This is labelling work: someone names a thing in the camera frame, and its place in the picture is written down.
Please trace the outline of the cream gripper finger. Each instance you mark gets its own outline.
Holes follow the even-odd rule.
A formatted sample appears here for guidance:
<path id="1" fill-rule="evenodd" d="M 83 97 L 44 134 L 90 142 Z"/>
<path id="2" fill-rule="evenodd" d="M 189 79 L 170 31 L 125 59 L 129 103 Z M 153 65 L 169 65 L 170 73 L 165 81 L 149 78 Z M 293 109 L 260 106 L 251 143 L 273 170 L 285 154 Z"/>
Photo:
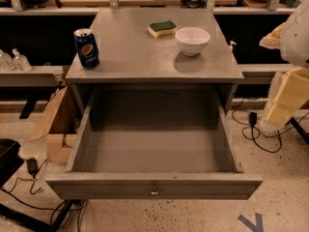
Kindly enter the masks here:
<path id="1" fill-rule="evenodd" d="M 277 72 L 270 83 L 261 128 L 283 129 L 293 115 L 309 101 L 309 69 Z"/>
<path id="2" fill-rule="evenodd" d="M 281 41 L 281 34 L 285 27 L 285 22 L 277 26 L 273 29 L 269 34 L 262 37 L 259 42 L 259 45 L 264 48 L 268 49 L 279 49 L 280 48 L 280 41 Z"/>

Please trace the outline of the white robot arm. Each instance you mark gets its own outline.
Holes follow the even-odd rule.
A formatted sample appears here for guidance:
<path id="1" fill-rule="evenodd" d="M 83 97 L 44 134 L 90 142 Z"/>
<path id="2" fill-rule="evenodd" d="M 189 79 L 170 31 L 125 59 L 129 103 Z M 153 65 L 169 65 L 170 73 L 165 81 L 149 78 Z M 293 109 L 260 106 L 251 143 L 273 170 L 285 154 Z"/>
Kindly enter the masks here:
<path id="1" fill-rule="evenodd" d="M 279 49 L 294 67 L 272 79 L 260 127 L 277 131 L 309 101 L 309 0 L 303 0 L 287 21 L 260 40 L 260 46 Z"/>

